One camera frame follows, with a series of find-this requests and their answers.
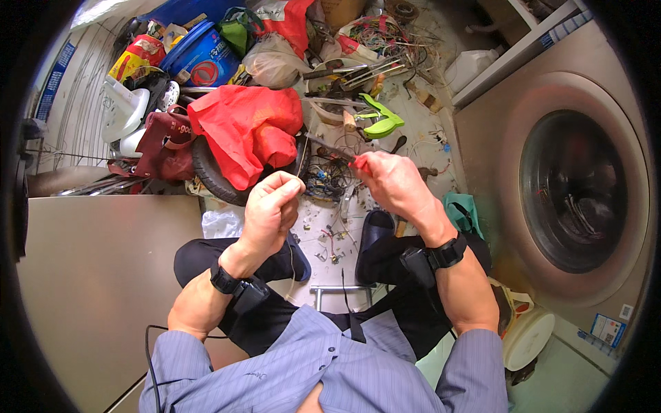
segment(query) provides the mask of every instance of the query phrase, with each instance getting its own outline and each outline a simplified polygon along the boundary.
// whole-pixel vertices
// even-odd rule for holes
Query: blue striped shirt
[[[502,344],[470,330],[454,344],[436,391],[415,367],[392,311],[351,340],[326,316],[299,308],[264,354],[213,371],[204,345],[181,331],[158,337],[153,364],[165,412],[295,412],[319,382],[324,412],[506,412]],[[140,411],[155,412],[151,377]]]

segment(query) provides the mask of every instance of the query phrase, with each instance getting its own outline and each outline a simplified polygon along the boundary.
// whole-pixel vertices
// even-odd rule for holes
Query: washing machine door
[[[591,80],[530,83],[500,158],[504,227],[535,289],[581,307],[613,295],[638,259],[649,184],[626,114]]]

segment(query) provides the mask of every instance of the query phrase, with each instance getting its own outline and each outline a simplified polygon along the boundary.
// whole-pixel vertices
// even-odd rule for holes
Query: green tool
[[[404,126],[402,118],[378,103],[367,93],[360,93],[358,96],[362,97],[371,106],[370,109],[354,115],[356,120],[371,120],[372,125],[362,130],[367,138],[381,139],[393,133],[396,128]]]

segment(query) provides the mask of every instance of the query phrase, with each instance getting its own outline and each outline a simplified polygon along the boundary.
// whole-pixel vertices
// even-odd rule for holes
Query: black tire
[[[307,128],[303,125],[301,131],[294,137],[296,139],[296,159],[282,168],[273,169],[270,165],[266,165],[264,171],[259,176],[259,180],[264,179],[276,170],[284,170],[298,176],[305,173],[307,165],[310,162],[311,153],[311,144],[305,144],[307,141],[305,132],[307,132]],[[209,192],[228,204],[245,206],[252,187],[239,191],[229,183],[220,171],[218,162],[216,162],[214,154],[211,152],[209,144],[206,141],[206,136],[200,135],[195,139],[195,142],[192,144],[192,154],[195,173]]]

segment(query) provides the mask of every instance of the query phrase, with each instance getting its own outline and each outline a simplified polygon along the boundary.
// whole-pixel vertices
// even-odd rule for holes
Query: green plastic bag
[[[229,48],[243,59],[254,43],[251,33],[256,31],[256,28],[253,23],[260,30],[264,30],[264,23],[250,9],[232,7],[227,10],[223,20],[215,25],[215,29],[228,43]]]
[[[457,231],[470,232],[485,239],[477,221],[477,207],[472,195],[448,192],[443,196],[443,207]]]

